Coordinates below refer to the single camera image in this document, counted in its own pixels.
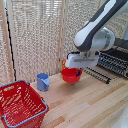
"blue cup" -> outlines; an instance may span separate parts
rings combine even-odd
[[[49,85],[49,76],[47,74],[40,73],[37,75],[37,88],[40,91],[47,91]]]

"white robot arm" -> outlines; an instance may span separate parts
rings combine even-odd
[[[115,42],[114,33],[104,26],[116,16],[126,12],[128,12],[128,0],[107,0],[76,34],[74,44],[80,53],[70,53],[66,60],[66,67],[96,66],[99,58],[96,51],[109,50]]]

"red basket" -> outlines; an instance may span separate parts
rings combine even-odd
[[[82,71],[76,68],[73,69],[68,69],[65,68],[61,72],[63,76],[63,80],[68,82],[68,83],[76,83],[80,80]]]
[[[49,108],[25,81],[0,87],[0,116],[5,128],[39,128]]]

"red bowl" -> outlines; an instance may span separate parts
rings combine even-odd
[[[76,83],[80,80],[82,71],[76,68],[68,69],[65,68],[61,71],[63,80],[68,83]]]

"wooden countertop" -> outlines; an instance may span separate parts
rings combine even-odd
[[[49,106],[41,128],[111,128],[128,103],[128,81],[124,78],[106,85],[83,73],[81,80],[71,85],[57,74],[50,77],[46,92],[39,91],[36,82],[31,86]]]

